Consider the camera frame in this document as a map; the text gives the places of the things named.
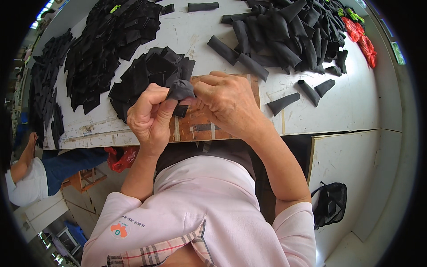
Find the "dark pants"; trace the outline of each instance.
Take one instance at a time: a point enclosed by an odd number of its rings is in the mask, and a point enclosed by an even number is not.
[[[65,179],[81,170],[95,168],[107,158],[108,153],[103,148],[73,149],[56,157],[43,157],[41,162],[46,170],[49,196],[59,191]]]
[[[210,145],[206,142],[199,142],[198,147],[195,142],[170,143],[160,155],[156,171],[159,173],[175,163],[194,156],[214,156],[225,158],[242,165],[255,180],[251,157],[248,153],[249,149],[250,146],[240,139],[217,140],[212,141]]]

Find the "orange logo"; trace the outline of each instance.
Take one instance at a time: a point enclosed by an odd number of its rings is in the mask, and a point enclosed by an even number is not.
[[[121,238],[125,238],[128,235],[126,232],[126,226],[122,226],[120,223],[112,225],[110,230],[114,235],[120,236]]]

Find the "black mesh bag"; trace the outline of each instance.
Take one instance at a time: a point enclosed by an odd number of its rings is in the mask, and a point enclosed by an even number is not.
[[[347,202],[347,186],[342,183],[332,183],[323,186],[311,193],[311,197],[319,191],[319,202],[314,210],[314,229],[337,223],[342,220]]]

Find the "cutting board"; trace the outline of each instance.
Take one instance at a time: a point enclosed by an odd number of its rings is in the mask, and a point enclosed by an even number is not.
[[[251,84],[255,101],[260,107],[260,92],[258,88],[258,77],[251,74],[232,74],[245,77]],[[202,76],[191,77],[191,84],[195,84]],[[211,123],[208,117],[195,107],[189,106],[184,118],[173,116],[169,123],[169,142],[209,141],[220,139],[232,139],[234,136]]]

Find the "logo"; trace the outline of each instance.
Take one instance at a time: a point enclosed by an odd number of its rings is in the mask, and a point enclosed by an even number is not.
[[[124,239],[129,235],[131,228],[127,223],[119,221],[118,224],[110,226],[110,233],[114,238]]]

